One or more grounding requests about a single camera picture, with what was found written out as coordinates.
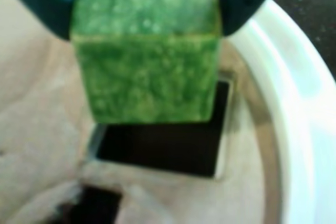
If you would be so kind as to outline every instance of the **dark background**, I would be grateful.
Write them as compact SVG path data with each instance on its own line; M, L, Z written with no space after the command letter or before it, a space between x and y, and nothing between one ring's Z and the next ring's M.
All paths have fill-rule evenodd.
M307 34L336 77L336 0L275 0Z

